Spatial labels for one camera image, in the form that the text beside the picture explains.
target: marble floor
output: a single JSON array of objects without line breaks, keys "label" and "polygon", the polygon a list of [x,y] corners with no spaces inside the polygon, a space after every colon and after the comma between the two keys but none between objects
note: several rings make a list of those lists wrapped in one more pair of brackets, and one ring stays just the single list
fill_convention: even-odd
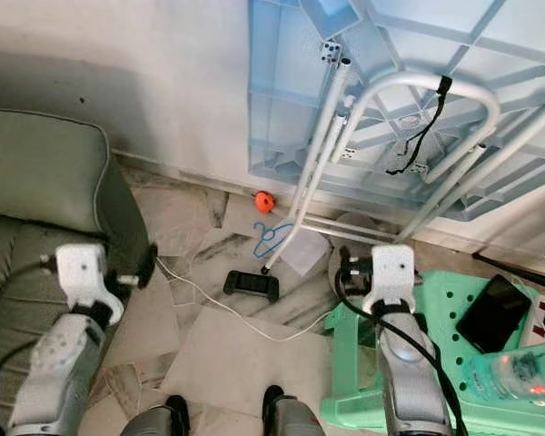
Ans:
[{"label": "marble floor", "polygon": [[[283,261],[276,263],[272,274],[281,289],[275,304],[224,294],[230,270],[258,273],[263,265],[253,255],[259,236],[253,224],[261,221],[270,227],[281,218],[258,213],[250,198],[129,168],[124,175],[166,267],[268,335],[282,338],[298,332],[337,302],[328,280],[335,258],[332,247],[304,276]],[[480,277],[499,272],[465,253],[412,245],[421,271]],[[193,436],[261,434],[262,395],[270,384],[281,384],[318,413],[329,391],[330,349],[322,322],[293,341],[271,341],[158,267],[149,286],[136,292],[126,308],[79,434],[118,435],[133,416],[173,393],[188,401]],[[327,423],[323,427],[329,436],[372,434]]]}]

